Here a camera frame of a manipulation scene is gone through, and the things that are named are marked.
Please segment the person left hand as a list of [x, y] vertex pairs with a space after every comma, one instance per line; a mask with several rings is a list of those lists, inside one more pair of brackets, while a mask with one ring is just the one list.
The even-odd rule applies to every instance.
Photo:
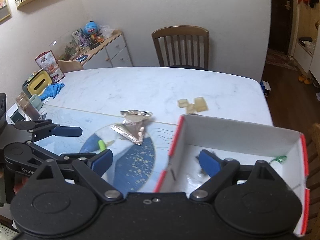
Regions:
[[27, 183], [29, 177], [21, 177], [15, 182], [14, 194], [17, 194], [21, 188]]

